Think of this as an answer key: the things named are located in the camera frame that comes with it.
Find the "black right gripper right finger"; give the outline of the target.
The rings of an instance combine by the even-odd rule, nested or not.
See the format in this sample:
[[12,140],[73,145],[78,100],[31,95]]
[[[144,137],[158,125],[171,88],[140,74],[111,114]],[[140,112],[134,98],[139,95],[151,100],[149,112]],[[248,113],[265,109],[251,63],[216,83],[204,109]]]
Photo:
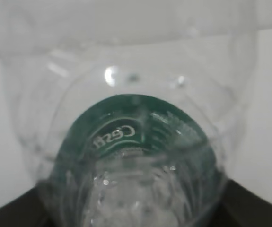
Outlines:
[[272,204],[230,180],[212,227],[272,227]]

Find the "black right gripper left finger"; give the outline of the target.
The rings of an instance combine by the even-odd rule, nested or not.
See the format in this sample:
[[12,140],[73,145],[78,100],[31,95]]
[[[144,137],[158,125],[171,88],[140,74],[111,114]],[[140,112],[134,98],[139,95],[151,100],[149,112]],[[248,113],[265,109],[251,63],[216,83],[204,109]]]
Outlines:
[[52,227],[53,220],[42,202],[44,183],[0,207],[0,227]]

